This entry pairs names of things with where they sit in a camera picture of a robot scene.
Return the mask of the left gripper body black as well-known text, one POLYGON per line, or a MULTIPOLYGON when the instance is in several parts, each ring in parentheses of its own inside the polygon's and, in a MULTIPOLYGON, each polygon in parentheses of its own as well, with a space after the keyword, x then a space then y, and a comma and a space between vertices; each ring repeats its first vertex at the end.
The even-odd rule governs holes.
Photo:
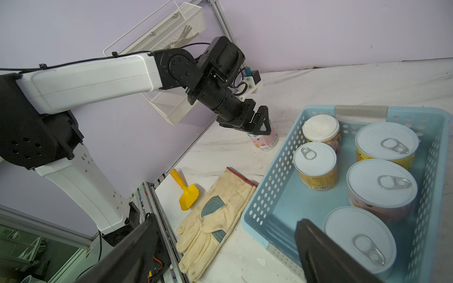
POLYGON ((254 120, 253 100, 240 102, 237 98, 227 98, 217 107, 217 122, 220 126, 242 132, 256 132, 258 126, 254 120))

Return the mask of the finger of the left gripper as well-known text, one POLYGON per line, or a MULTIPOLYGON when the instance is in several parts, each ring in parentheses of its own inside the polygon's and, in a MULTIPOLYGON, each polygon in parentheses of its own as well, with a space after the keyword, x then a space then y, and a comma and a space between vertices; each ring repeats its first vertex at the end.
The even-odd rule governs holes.
POLYGON ((248 124, 247 132, 252 135, 268 136, 271 133, 271 125, 267 106, 260 106, 248 124))

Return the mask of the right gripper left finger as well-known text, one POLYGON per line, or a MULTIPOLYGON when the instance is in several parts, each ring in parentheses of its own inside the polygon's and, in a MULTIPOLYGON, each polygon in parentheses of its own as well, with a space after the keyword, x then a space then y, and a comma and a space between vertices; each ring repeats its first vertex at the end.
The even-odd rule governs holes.
POLYGON ((149 213, 142 224, 104 259, 76 279, 76 282, 149 283, 149 274, 161 269, 161 264, 155 260, 159 241, 160 230, 156 216, 149 213))

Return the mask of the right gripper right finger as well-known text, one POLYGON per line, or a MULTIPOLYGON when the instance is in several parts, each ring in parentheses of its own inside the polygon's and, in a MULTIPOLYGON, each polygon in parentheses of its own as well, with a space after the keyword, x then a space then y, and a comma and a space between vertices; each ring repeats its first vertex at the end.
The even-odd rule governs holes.
POLYGON ((295 242, 308 283, 379 283, 312 221, 297 223, 295 242))

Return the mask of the pink can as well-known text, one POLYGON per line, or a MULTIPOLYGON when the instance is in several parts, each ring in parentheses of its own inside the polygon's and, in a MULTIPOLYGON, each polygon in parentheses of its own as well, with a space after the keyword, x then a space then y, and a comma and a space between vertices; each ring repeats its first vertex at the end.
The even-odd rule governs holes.
POLYGON ((269 135, 253 135, 247 134, 253 145, 261 152, 267 152, 273 149, 278 143, 278 135, 271 125, 271 133, 269 135))

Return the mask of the green can pull tab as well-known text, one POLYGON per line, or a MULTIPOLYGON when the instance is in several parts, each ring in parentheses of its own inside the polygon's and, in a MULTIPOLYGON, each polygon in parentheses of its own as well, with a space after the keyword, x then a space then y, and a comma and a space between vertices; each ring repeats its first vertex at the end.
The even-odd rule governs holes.
POLYGON ((374 214, 345 206, 331 211, 323 231, 353 259, 379 279, 387 279, 393 269, 397 247, 389 228, 374 214))

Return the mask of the orange can pull tab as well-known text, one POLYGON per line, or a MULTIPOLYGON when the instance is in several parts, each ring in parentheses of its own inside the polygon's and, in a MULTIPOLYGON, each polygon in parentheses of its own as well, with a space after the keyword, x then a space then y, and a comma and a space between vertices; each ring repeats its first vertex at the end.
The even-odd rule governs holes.
POLYGON ((325 143, 301 145, 293 154, 293 164, 304 186, 312 191, 329 191, 338 184, 337 154, 325 143))

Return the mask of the pink can pull tab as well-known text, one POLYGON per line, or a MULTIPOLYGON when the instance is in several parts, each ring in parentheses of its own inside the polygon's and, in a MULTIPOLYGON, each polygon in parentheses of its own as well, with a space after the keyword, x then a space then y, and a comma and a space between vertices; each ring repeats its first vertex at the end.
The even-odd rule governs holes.
POLYGON ((418 194, 411 173, 386 160, 356 162, 346 174, 346 183, 350 205, 374 214, 386 224, 403 221, 418 194))

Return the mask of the yellow can pull tab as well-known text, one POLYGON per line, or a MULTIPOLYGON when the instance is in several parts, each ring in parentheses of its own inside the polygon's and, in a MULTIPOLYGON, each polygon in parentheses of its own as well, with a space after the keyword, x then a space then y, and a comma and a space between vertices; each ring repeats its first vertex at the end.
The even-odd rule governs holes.
POLYGON ((419 147, 419 137, 409 127, 398 123, 372 123, 356 136, 357 161, 380 159, 410 170, 419 147))

